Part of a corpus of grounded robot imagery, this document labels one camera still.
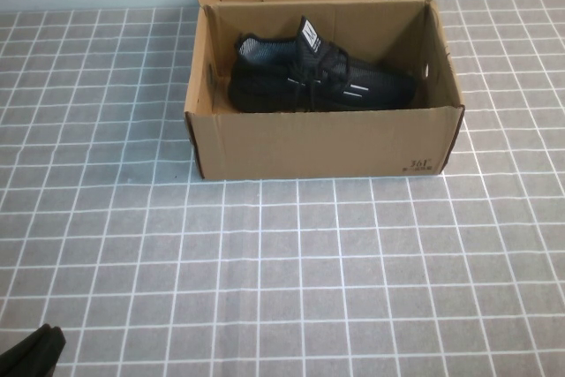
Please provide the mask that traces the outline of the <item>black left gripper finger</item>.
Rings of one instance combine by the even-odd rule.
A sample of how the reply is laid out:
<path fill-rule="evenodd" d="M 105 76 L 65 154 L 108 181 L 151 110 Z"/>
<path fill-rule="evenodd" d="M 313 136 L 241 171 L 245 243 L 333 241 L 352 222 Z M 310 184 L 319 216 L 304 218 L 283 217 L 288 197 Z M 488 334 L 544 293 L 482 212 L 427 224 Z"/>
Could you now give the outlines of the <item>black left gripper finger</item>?
<path fill-rule="evenodd" d="M 51 377 L 57 367 L 57 362 L 66 345 L 64 333 L 60 327 L 53 327 L 47 338 L 47 347 L 45 350 L 45 372 L 44 377 Z"/>
<path fill-rule="evenodd" d="M 51 376 L 51 326 L 43 325 L 31 334 L 31 347 L 26 355 L 25 376 Z"/>

